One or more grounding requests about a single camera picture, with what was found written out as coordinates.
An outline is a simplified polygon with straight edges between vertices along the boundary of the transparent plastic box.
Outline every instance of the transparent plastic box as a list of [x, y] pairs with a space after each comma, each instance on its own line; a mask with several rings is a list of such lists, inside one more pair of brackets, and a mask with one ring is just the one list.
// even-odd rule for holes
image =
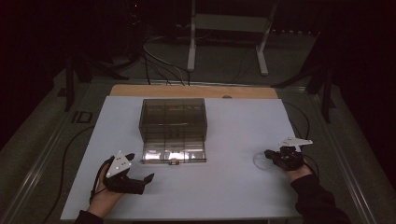
[[142, 163], [205, 162], [205, 99], [145, 99], [139, 131]]

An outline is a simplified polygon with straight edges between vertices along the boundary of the hand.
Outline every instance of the hand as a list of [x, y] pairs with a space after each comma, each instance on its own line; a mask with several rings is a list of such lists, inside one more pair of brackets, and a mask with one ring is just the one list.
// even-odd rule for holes
[[122, 197], [122, 193], [116, 193], [108, 190], [103, 184], [103, 178], [109, 164], [104, 166], [99, 176], [99, 184], [96, 188], [96, 194], [93, 196], [87, 212], [98, 217], [104, 218], [116, 205], [117, 201]]
[[312, 175], [312, 171], [304, 164], [302, 167], [300, 167], [299, 169], [295, 170], [295, 171], [285, 171], [283, 170], [283, 173], [285, 173], [285, 175], [287, 175], [290, 179], [290, 182], [293, 182], [294, 180], [303, 177], [305, 175]]

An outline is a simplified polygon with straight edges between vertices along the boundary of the white desk frame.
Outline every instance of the white desk frame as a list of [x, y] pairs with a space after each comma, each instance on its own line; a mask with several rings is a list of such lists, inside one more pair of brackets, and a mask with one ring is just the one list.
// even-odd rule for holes
[[62, 213], [75, 219], [88, 207], [100, 164], [122, 150], [134, 153], [129, 176], [154, 173], [143, 195], [125, 195], [108, 218], [137, 220], [246, 220], [298, 217], [296, 194], [278, 169], [255, 167], [253, 155], [277, 150], [285, 136], [294, 136], [278, 99], [206, 99], [207, 162], [141, 164], [143, 141], [138, 131], [144, 98], [108, 96], [78, 169]]
[[268, 75], [268, 68], [264, 58], [264, 47], [271, 31], [272, 22], [276, 13], [277, 2], [273, 4], [271, 13], [268, 18], [259, 17], [241, 17], [226, 15], [210, 15], [195, 12], [195, 1], [191, 2], [191, 41], [189, 60], [187, 69], [193, 71], [195, 68], [195, 30], [227, 30], [227, 31], [244, 31], [244, 32], [263, 32], [262, 42], [256, 46], [257, 60], [259, 62], [260, 71], [263, 76]]

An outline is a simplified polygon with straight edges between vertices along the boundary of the gray floor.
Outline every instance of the gray floor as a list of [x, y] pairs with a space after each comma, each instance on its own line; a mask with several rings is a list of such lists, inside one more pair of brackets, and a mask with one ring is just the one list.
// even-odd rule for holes
[[[254, 45], [251, 43], [238, 47], [202, 43], [197, 49], [191, 85], [276, 84], [299, 72], [314, 43], [315, 38], [312, 36], [270, 35], [264, 52], [268, 77], [260, 75]], [[187, 66], [188, 39], [180, 38], [177, 42], [170, 43], [159, 38], [148, 42], [147, 50], [169, 63]], [[175, 68], [167, 68], [179, 78], [180, 73]], [[155, 75], [151, 67], [148, 71], [153, 83], [166, 84], [163, 77]], [[120, 73], [130, 78], [122, 83], [147, 83], [142, 63], [136, 63]], [[187, 75], [182, 74], [185, 82]], [[167, 76], [171, 84], [181, 84], [174, 75], [168, 73]], [[339, 90], [336, 86], [332, 87], [335, 108], [331, 109], [332, 123], [326, 124], [318, 112], [320, 95], [304, 93], [307, 81], [308, 79], [303, 79], [286, 89], [276, 91], [285, 102], [296, 136], [305, 137], [309, 127], [308, 139], [313, 140], [314, 145], [305, 147], [304, 153], [318, 163], [321, 184], [334, 193], [337, 205], [348, 213], [353, 223], [396, 223], [396, 193], [381, 171]], [[80, 83], [77, 87], [77, 100], [69, 113], [64, 112], [65, 99], [57, 96], [60, 88], [64, 87], [64, 72], [55, 78], [55, 83], [53, 91], [0, 152], [0, 216], [4, 223], [40, 223], [44, 220], [56, 200], [62, 157], [67, 145], [71, 143], [65, 157], [61, 198], [47, 222], [61, 223], [59, 217], [88, 145], [91, 126], [97, 120], [112, 86], [120, 82], [96, 74], [92, 83]], [[72, 122], [75, 111], [92, 112], [91, 123]], [[307, 116], [309, 126], [302, 112]], [[119, 222], [107, 220], [106, 223]], [[295, 219], [289, 223], [302, 221]]]

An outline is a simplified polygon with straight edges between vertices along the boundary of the person's left hand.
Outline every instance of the person's left hand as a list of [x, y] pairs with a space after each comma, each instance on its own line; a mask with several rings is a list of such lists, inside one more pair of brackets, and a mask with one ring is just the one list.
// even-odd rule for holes
[[116, 205], [117, 201], [122, 197], [123, 193], [110, 191], [103, 184], [103, 178], [109, 164], [105, 165], [99, 175], [99, 184], [96, 188], [96, 194], [93, 196], [87, 212], [98, 217], [104, 218]]

